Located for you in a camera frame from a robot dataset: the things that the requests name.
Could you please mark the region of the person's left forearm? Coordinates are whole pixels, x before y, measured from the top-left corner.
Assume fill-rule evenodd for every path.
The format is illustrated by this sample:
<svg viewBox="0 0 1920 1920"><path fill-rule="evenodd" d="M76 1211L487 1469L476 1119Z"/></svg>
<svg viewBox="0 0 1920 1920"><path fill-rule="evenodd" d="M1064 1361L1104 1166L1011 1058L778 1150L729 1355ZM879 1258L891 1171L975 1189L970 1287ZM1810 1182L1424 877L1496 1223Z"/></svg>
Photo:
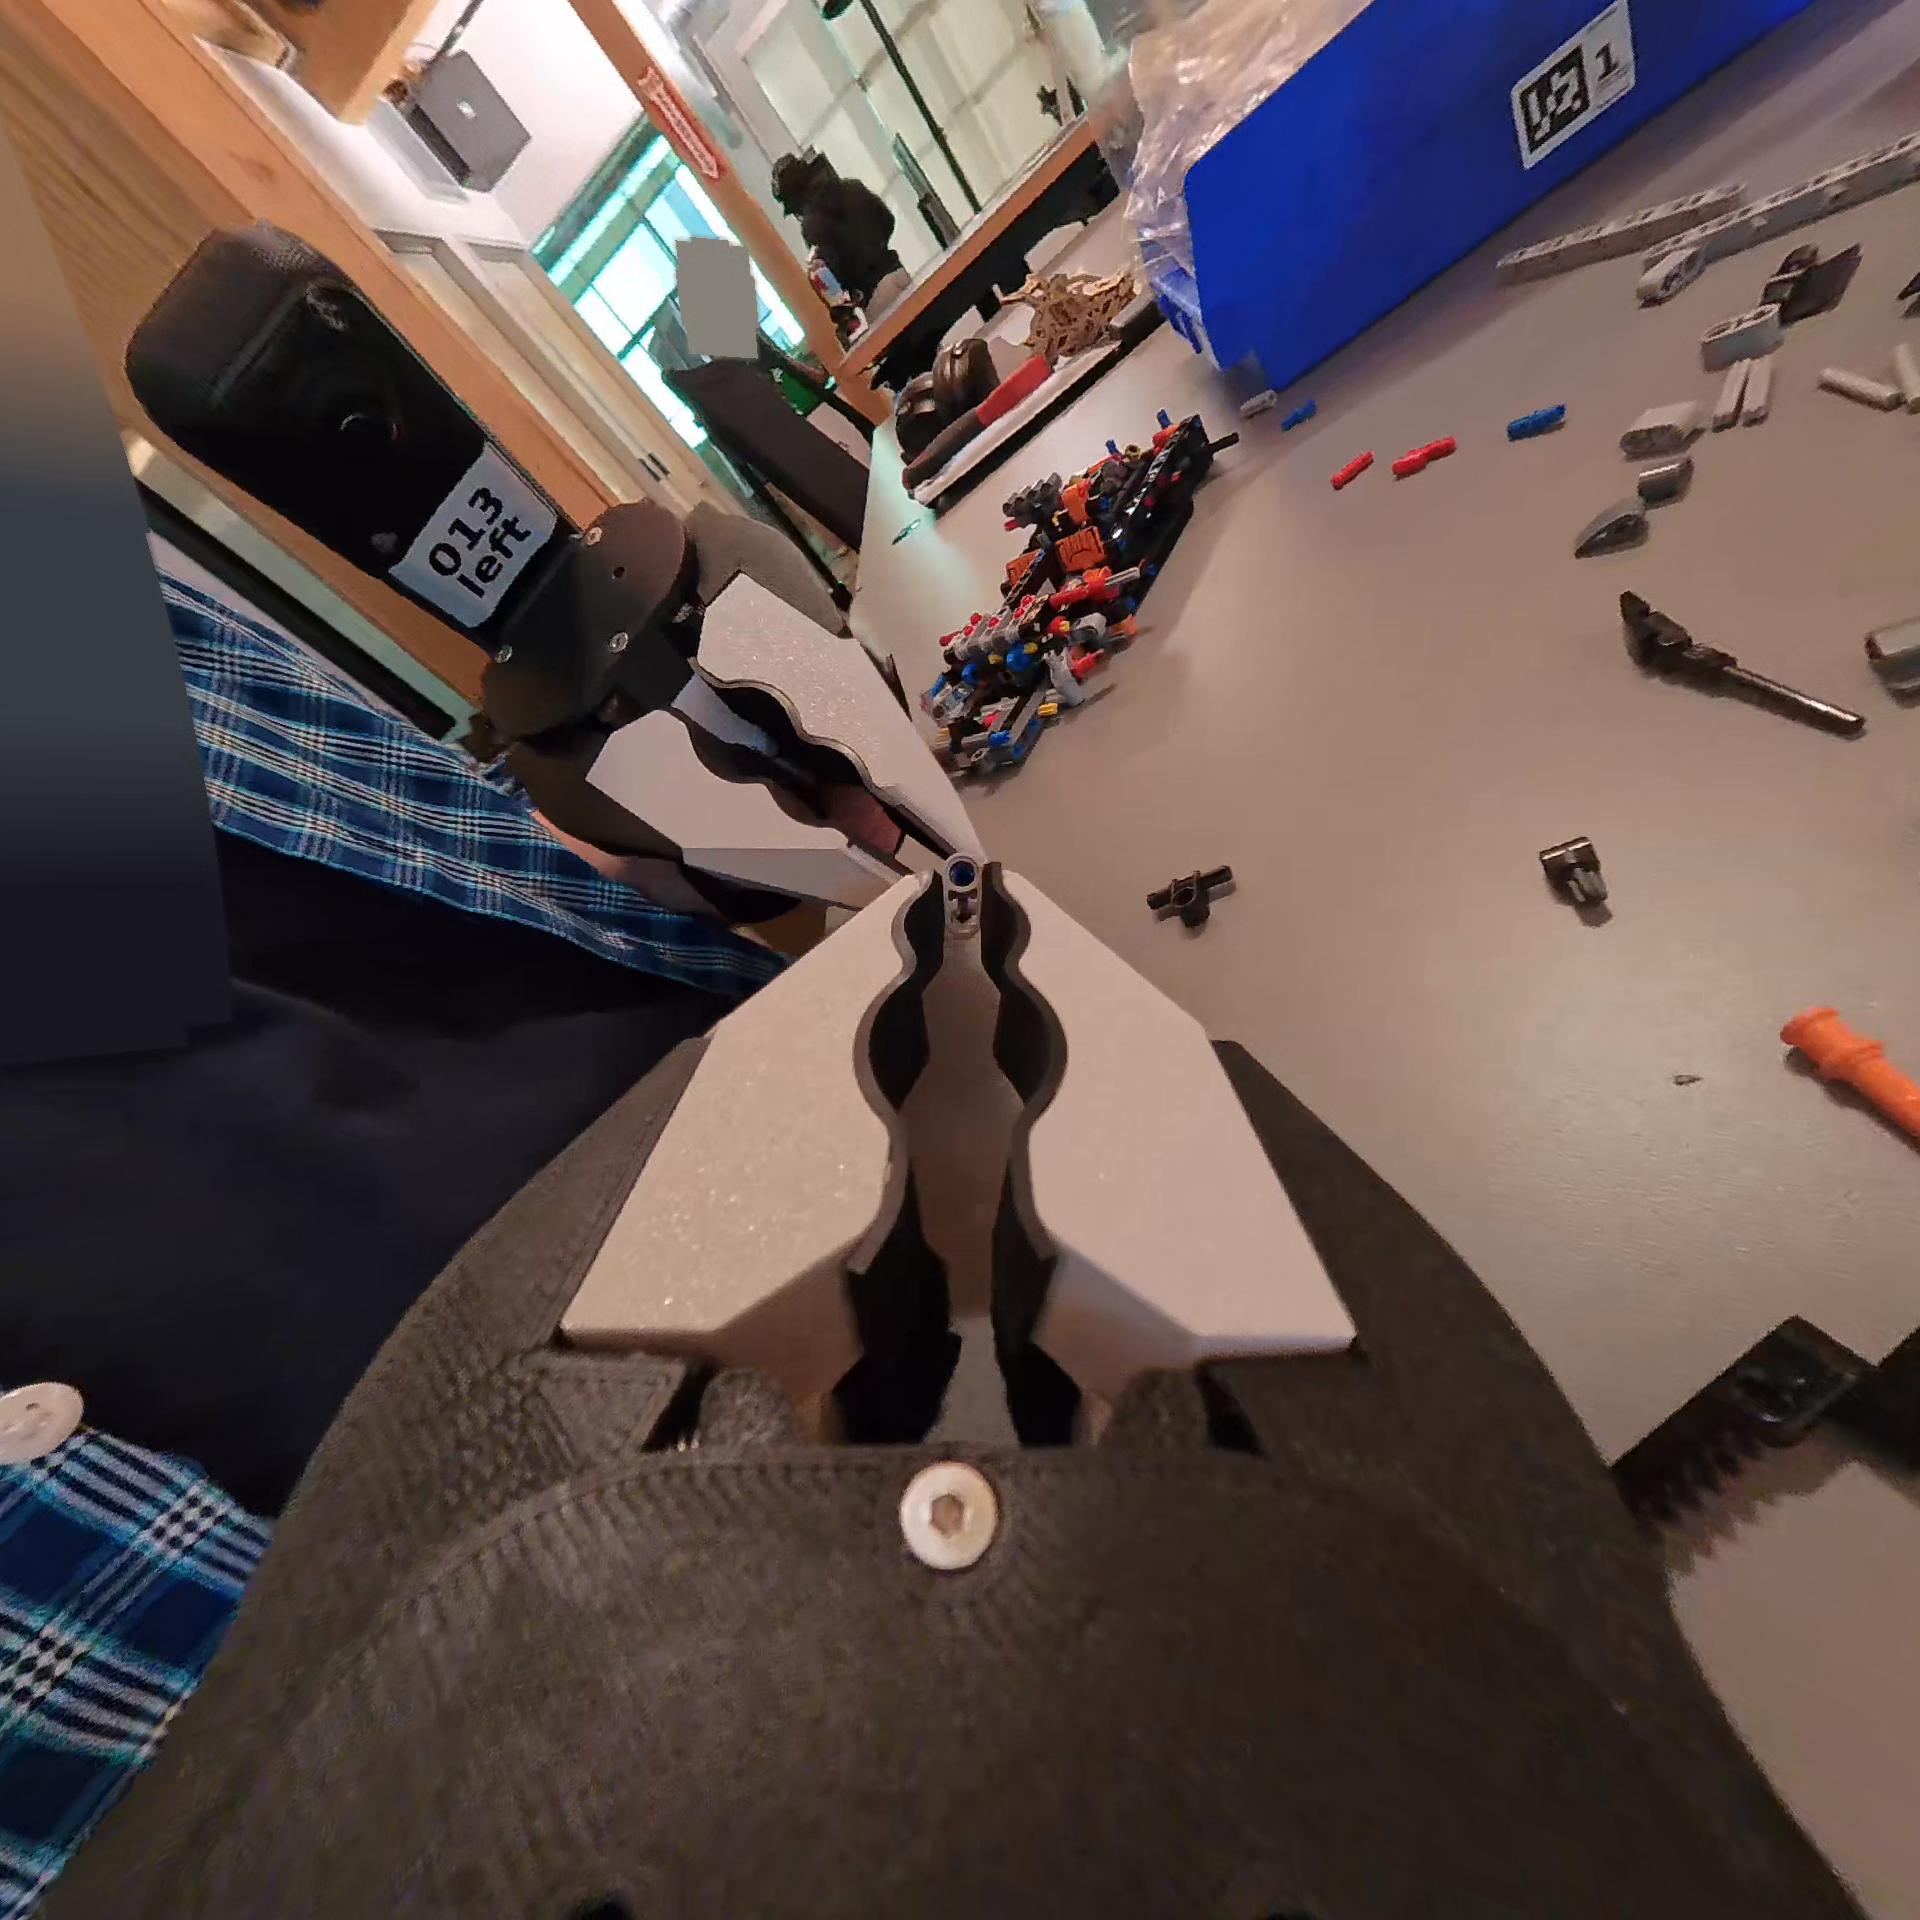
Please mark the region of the person's left forearm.
<svg viewBox="0 0 1920 1920"><path fill-rule="evenodd" d="M596 871L512 780L376 705L274 623L170 567L157 585L218 831L732 1001L787 966Z"/></svg>

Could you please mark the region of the black lego angle connector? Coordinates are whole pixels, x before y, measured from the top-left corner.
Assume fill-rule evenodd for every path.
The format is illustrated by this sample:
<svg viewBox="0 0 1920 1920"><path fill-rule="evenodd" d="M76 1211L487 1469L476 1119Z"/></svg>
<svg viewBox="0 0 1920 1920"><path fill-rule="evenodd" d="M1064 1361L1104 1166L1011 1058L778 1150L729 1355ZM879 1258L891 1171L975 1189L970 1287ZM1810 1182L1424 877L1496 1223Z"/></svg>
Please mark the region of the black lego angle connector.
<svg viewBox="0 0 1920 1920"><path fill-rule="evenodd" d="M1818 244L1794 246L1777 275L1767 277L1762 305L1779 309L1781 324L1794 326L1836 309L1861 267L1861 246L1823 253Z"/></svg>

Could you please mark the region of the dark navy clothing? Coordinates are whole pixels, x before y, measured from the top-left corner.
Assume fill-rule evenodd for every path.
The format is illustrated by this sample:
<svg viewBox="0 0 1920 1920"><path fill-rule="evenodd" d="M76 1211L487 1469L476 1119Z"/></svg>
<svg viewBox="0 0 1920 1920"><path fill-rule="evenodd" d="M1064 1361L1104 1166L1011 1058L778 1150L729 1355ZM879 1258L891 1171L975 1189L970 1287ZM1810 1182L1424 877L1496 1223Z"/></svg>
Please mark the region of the dark navy clothing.
<svg viewBox="0 0 1920 1920"><path fill-rule="evenodd" d="M729 999L218 831L231 1018L2 1082L2 1381L274 1515L420 1291Z"/></svg>

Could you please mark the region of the orange lego pin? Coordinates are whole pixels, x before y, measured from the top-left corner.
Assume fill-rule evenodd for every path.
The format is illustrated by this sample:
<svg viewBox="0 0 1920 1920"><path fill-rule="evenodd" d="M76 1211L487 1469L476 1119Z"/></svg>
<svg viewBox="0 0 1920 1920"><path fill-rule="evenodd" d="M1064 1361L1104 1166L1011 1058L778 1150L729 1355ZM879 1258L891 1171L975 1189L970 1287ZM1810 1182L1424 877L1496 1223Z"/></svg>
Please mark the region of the orange lego pin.
<svg viewBox="0 0 1920 1920"><path fill-rule="evenodd" d="M1887 1057L1880 1041L1847 1023L1832 1006L1805 1007L1781 1029L1781 1042L1796 1051L1829 1084L1917 1141L1917 1082Z"/></svg>

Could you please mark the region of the multicoloured lego technic model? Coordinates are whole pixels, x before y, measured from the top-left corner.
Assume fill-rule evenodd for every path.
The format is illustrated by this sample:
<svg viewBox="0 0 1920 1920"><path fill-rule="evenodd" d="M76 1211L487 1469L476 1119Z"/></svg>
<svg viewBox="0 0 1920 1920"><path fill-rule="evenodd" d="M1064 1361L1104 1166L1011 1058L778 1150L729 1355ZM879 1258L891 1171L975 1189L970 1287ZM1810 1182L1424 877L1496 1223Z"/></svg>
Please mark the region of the multicoloured lego technic model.
<svg viewBox="0 0 1920 1920"><path fill-rule="evenodd" d="M1151 443L1111 443L1100 462L1007 498L1003 525L1025 543L1000 596L939 638L939 675L920 698L948 774L1025 764L1047 725L1088 702L1093 677L1133 643L1217 458L1239 438L1200 417L1159 417Z"/></svg>

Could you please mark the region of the red wall sign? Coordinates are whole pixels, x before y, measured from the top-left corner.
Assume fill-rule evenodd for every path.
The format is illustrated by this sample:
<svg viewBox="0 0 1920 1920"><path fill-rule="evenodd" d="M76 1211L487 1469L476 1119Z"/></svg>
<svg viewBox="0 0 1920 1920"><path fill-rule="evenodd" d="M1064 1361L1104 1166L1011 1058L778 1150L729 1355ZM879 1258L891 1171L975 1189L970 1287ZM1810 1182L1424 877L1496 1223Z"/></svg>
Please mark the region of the red wall sign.
<svg viewBox="0 0 1920 1920"><path fill-rule="evenodd" d="M713 146L700 115L688 108L666 70L647 66L631 86L655 127L668 140L673 150L681 156L685 166L690 166L708 186L729 178L724 156Z"/></svg>

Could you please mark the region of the black round object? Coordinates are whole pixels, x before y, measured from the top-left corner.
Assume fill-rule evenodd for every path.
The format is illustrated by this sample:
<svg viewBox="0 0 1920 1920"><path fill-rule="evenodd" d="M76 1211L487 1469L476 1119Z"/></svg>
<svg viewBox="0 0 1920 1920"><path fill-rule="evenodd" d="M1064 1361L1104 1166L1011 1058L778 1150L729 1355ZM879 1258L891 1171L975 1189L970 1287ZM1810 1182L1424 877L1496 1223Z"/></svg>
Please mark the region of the black round object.
<svg viewBox="0 0 1920 1920"><path fill-rule="evenodd" d="M1002 385L985 338L956 340L937 349L931 367L911 378L897 398L897 443L907 465L960 417Z"/></svg>

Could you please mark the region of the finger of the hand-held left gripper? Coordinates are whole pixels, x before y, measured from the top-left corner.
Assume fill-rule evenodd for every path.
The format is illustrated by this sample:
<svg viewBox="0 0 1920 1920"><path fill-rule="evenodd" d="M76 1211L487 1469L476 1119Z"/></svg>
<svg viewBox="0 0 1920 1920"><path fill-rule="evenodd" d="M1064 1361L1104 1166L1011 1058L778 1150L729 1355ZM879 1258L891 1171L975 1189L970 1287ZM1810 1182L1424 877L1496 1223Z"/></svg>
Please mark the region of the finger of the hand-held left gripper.
<svg viewBox="0 0 1920 1920"><path fill-rule="evenodd" d="M852 765L925 847L985 858L967 804L858 638L736 573L704 610L692 662L720 694L775 705L795 740Z"/></svg>
<svg viewBox="0 0 1920 1920"><path fill-rule="evenodd" d="M719 737L660 708L610 733L587 785L660 831L692 879L813 906L861 907L911 875L861 831L897 828L874 772L911 745L897 705L858 705L802 727L784 754Z"/></svg>

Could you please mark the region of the black chair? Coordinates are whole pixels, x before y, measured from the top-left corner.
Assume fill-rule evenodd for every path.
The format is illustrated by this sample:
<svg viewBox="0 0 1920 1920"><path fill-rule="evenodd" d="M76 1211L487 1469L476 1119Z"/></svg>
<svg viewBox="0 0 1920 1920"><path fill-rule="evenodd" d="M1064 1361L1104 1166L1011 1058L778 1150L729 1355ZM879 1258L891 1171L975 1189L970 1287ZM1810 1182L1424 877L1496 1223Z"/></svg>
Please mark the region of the black chair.
<svg viewBox="0 0 1920 1920"><path fill-rule="evenodd" d="M872 469L795 414L767 367L720 359L666 371L663 385L733 465L778 490L840 543L861 543Z"/></svg>

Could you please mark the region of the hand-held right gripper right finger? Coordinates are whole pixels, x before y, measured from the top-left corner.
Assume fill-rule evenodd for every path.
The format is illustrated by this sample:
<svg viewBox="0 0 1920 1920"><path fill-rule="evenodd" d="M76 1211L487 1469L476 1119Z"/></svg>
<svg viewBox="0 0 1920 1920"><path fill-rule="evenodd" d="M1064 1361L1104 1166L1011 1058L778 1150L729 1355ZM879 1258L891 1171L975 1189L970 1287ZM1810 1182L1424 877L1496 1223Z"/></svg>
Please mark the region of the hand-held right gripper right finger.
<svg viewBox="0 0 1920 1920"><path fill-rule="evenodd" d="M993 1251L1007 1365L1076 1389L1346 1353L1349 1308L1200 1022L987 868L993 1057L1020 1100Z"/></svg>

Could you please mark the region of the white sheet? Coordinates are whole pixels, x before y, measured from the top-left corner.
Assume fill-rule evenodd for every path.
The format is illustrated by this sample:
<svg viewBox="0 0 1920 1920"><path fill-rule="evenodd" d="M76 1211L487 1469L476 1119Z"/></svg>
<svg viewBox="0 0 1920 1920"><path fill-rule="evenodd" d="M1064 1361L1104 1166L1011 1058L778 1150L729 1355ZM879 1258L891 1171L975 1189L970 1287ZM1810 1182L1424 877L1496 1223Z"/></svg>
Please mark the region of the white sheet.
<svg viewBox="0 0 1920 1920"><path fill-rule="evenodd" d="M1064 359L1055 380L994 422L980 422L976 411L956 425L970 425L970 438L956 438L951 430L929 445L912 465L900 466L904 492L931 513L947 513L953 498L972 492L978 482L1007 466L1028 442L1056 417L1069 410L1088 388L1111 373L1140 340L1111 340L1090 353Z"/></svg>

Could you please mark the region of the black ridged object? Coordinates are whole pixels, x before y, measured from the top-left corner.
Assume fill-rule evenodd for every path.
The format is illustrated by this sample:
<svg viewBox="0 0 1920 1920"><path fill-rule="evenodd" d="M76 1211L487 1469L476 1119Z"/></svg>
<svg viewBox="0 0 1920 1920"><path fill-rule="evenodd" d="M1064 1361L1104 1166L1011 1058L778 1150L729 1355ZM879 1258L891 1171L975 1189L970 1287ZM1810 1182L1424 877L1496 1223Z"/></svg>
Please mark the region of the black ridged object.
<svg viewBox="0 0 1920 1920"><path fill-rule="evenodd" d="M1869 1361L1794 1315L1765 1333L1613 1463L1636 1519L1667 1525L1751 1460L1836 1428L1890 1467L1917 1469L1917 1333Z"/></svg>

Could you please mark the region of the grey wall box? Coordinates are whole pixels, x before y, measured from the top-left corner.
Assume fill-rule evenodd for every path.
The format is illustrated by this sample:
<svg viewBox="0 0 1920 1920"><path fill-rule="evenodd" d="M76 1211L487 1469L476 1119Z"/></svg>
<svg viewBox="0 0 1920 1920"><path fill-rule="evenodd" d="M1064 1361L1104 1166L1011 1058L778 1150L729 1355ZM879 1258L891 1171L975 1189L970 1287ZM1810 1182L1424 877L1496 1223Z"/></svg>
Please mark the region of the grey wall box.
<svg viewBox="0 0 1920 1920"><path fill-rule="evenodd" d="M401 119L455 186L491 193L533 141L533 132L466 50L441 50L408 86Z"/></svg>

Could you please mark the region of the clear plastic bag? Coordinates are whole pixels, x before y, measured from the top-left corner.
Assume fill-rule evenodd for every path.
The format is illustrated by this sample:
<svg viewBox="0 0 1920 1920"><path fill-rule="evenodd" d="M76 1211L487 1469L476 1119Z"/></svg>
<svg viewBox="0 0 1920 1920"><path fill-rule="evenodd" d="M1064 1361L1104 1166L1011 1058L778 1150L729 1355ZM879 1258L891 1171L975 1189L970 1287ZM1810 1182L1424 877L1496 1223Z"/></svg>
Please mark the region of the clear plastic bag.
<svg viewBox="0 0 1920 1920"><path fill-rule="evenodd" d="M1362 2L1133 5L1100 145L1123 186L1148 279L1193 277L1187 205L1193 164L1361 11Z"/></svg>

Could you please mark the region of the wooden puzzle model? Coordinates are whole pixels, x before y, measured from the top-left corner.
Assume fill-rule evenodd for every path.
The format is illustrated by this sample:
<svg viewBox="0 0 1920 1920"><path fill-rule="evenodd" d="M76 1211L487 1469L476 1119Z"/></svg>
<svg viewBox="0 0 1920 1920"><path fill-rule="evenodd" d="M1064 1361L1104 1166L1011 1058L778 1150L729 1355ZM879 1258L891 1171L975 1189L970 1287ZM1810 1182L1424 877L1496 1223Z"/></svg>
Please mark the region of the wooden puzzle model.
<svg viewBox="0 0 1920 1920"><path fill-rule="evenodd" d="M1025 349L1056 367L1066 359L1117 338L1121 323L1140 292L1132 273L1056 273L1032 275L1002 301L1027 309Z"/></svg>

